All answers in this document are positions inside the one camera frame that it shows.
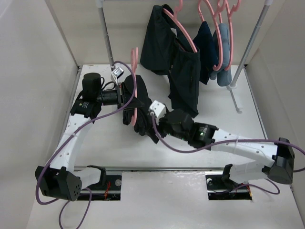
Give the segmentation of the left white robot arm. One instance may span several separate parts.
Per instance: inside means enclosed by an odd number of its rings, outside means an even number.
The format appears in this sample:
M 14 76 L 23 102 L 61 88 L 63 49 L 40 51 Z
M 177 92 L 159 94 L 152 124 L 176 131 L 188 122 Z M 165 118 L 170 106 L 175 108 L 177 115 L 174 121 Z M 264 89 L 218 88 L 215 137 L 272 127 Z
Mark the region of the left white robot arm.
M 89 165 L 75 171 L 76 157 L 81 145 L 105 105 L 121 106 L 122 85 L 116 83 L 112 90 L 105 90 L 104 78 L 98 73 L 87 73 L 82 80 L 82 90 L 70 110 L 69 119 L 59 145 L 45 166 L 38 166 L 36 194 L 54 200 L 75 201 L 81 190 L 93 186 L 102 189 L 107 184 L 106 170 Z

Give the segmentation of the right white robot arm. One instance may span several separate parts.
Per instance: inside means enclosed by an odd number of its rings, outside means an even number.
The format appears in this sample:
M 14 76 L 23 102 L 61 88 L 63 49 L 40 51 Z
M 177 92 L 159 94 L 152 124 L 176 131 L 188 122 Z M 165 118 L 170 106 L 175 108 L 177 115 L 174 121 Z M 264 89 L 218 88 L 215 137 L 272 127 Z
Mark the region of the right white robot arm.
M 186 141 L 195 149 L 226 152 L 250 159 L 248 163 L 224 167 L 220 182 L 226 188 L 265 178 L 284 185 L 293 182 L 295 154 L 286 138 L 274 142 L 242 138 L 214 125 L 195 122 L 182 110 L 155 115 L 154 118 L 161 137 L 170 135 Z

